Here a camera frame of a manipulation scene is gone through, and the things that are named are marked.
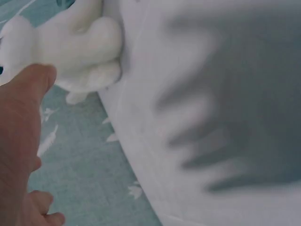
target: stuffed animal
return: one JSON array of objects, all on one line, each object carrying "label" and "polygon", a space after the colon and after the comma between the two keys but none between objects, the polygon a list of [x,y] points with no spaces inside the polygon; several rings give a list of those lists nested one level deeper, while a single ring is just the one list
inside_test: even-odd
[{"label": "stuffed animal", "polygon": [[34,28],[21,16],[0,32],[0,85],[33,63],[54,65],[55,84],[70,93],[69,104],[116,82],[122,32],[111,18],[100,17],[102,0],[76,0],[67,10]]}]

